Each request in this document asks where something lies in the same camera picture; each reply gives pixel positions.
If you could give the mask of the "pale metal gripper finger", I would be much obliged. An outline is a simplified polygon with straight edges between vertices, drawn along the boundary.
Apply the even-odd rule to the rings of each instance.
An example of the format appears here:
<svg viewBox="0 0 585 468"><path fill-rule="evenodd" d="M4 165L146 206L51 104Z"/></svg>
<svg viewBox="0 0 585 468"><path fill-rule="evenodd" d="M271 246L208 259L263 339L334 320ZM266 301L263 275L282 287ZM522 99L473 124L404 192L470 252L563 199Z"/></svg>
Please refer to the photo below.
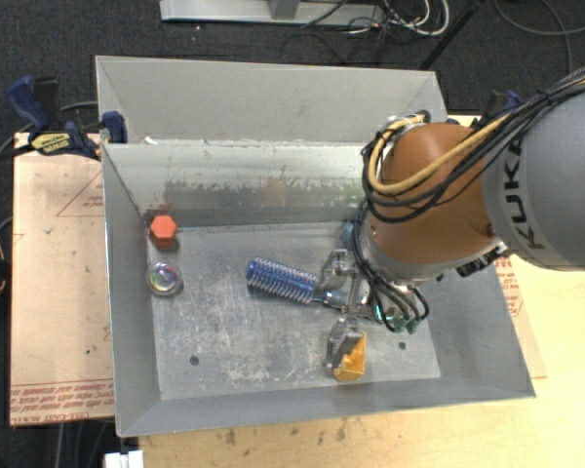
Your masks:
<svg viewBox="0 0 585 468"><path fill-rule="evenodd" d="M332 374L343 366L345 356L351 354L361 340L361 330L356 317L342 316L332 326L327 344L326 368Z"/></svg>
<svg viewBox="0 0 585 468"><path fill-rule="evenodd" d="M319 276L319 287L324 291L341 289L350 275L350 251L334 249L324 262Z"/></svg>

